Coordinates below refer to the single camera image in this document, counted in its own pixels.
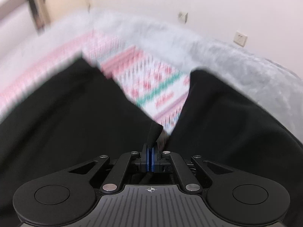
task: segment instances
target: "crosshair marking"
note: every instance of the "crosshair marking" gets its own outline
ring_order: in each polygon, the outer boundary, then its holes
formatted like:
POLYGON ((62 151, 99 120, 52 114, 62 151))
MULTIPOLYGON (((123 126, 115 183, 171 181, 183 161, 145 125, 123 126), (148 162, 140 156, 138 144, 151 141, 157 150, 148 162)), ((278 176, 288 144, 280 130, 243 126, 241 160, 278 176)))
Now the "crosshair marking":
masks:
POLYGON ((155 190, 157 190, 157 189, 154 189, 153 187, 150 187, 150 188, 148 188, 148 189, 146 189, 148 192, 154 192, 155 190))

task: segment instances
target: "fabric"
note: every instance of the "fabric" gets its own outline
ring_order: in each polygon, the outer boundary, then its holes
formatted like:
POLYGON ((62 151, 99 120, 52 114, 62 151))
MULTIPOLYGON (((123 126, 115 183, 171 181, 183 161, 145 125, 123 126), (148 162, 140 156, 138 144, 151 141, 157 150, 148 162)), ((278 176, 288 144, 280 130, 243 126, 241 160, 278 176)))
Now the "fabric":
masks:
MULTIPOLYGON (((245 48, 207 38, 205 35, 197 35, 182 26, 100 8, 92 8, 89 12, 81 9, 69 14, 48 26, 44 33, 29 38, 0 59, 0 116, 1 95, 6 87, 13 85, 15 80, 39 59, 51 56, 56 48, 64 48, 66 43, 73 43, 78 37, 92 30, 116 35, 128 46, 135 45, 188 76, 196 68, 208 69, 267 110, 303 141, 303 81, 289 69, 252 54, 245 48)), ((78 52, 82 51, 84 46, 82 44, 78 52)), ((287 64, 296 65, 292 60, 287 64)), ((37 73, 31 72, 31 79, 36 78, 37 73)), ((45 80, 51 76, 50 71, 45 80)), ((13 106, 29 93, 23 91, 22 98, 15 98, 13 106)))
POLYGON ((163 125, 168 134, 172 132, 188 94, 189 75, 116 36, 96 30, 61 45, 0 92, 0 121, 20 100, 68 67, 70 58, 80 52, 91 65, 97 62, 128 99, 163 125))
POLYGON ((107 60, 100 58, 101 71, 112 77, 130 101, 170 134, 188 95, 189 75, 136 46, 127 47, 107 60))
MULTIPOLYGON (((140 151, 159 135, 113 79, 84 60, 51 78, 0 124, 0 226, 15 226, 12 196, 23 183, 91 159, 140 151)), ((302 144, 265 110, 214 75, 191 73, 166 146, 281 183, 291 196, 288 227, 302 225, 302 144)))
POLYGON ((77 60, 0 124, 0 226, 17 226, 12 197, 23 183, 100 154, 142 151, 161 130, 112 79, 77 60))
POLYGON ((302 144, 214 75, 191 73, 189 94, 166 149, 186 159, 198 154, 280 183, 291 197, 284 223, 303 225, 302 144))

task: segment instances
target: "bed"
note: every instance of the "bed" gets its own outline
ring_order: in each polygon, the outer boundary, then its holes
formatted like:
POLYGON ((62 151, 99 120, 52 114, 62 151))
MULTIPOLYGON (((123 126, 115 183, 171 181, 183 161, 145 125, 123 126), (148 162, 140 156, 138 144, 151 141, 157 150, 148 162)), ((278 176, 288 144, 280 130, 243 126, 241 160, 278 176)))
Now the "bed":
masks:
POLYGON ((303 141, 303 82, 294 73, 235 45, 150 18, 100 9, 65 17, 0 60, 0 120, 79 54, 112 76, 126 96, 168 133, 187 97, 190 71, 206 68, 303 141), (149 66, 138 71, 136 79, 128 79, 126 70, 142 62, 149 66))

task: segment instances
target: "black pants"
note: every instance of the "black pants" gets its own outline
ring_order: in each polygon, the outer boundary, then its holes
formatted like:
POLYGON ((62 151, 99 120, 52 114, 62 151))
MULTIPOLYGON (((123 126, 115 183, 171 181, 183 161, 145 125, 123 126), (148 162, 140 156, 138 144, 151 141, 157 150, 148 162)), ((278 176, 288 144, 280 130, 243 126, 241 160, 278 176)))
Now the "black pants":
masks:
MULTIPOLYGON (((57 74, 0 124, 0 226, 15 226, 12 197, 23 183, 100 154, 118 158, 153 142, 157 126, 112 79, 83 59, 57 74)), ((167 149, 270 178, 290 193, 288 226, 303 215, 302 144, 266 111, 197 70, 167 149)))

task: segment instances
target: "circular pad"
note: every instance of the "circular pad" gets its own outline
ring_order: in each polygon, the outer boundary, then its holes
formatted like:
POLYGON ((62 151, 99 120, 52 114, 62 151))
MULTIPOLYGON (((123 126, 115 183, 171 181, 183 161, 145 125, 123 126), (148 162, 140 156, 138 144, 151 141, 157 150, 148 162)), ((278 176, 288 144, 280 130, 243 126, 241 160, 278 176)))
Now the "circular pad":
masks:
POLYGON ((268 193, 260 186, 253 184, 240 185, 232 192, 234 198, 244 204, 260 204, 268 198, 268 193))
POLYGON ((70 195, 68 188, 61 185, 47 185, 37 190, 35 198, 45 205, 56 205, 64 202, 70 195))

